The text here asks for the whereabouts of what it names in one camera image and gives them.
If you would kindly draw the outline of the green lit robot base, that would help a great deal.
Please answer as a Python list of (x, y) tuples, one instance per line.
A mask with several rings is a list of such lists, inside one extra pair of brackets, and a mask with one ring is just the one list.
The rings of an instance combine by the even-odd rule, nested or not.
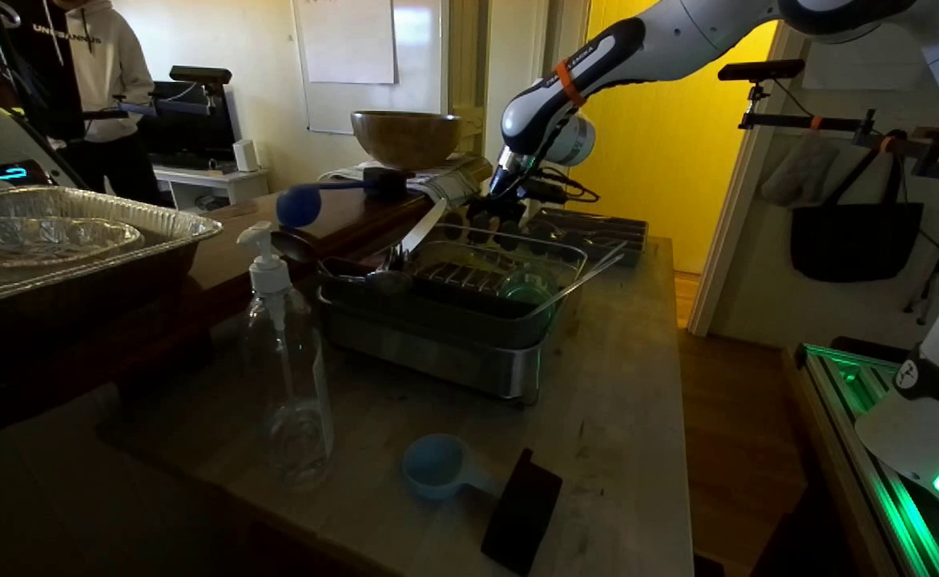
[(898, 364), (800, 348), (798, 400), (866, 574), (939, 577), (939, 316)]

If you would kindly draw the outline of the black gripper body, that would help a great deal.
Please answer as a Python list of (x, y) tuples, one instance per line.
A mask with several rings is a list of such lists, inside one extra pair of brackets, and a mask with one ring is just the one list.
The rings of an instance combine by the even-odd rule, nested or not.
[(502, 149), (485, 193), (470, 204), (470, 216), (524, 222), (527, 204), (543, 195), (544, 184), (540, 181), (535, 168), (524, 160), (516, 151)]

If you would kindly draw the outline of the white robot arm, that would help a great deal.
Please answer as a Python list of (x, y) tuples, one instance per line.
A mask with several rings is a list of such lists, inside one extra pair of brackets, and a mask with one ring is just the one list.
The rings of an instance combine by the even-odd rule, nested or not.
[(909, 37), (939, 88), (939, 0), (655, 0), (585, 41), (502, 105), (496, 174), (470, 213), (518, 222), (524, 188), (540, 163), (564, 163), (561, 145), (593, 142), (593, 129), (579, 120), (591, 96), (623, 85), (684, 82), (768, 20), (831, 41), (891, 22)]

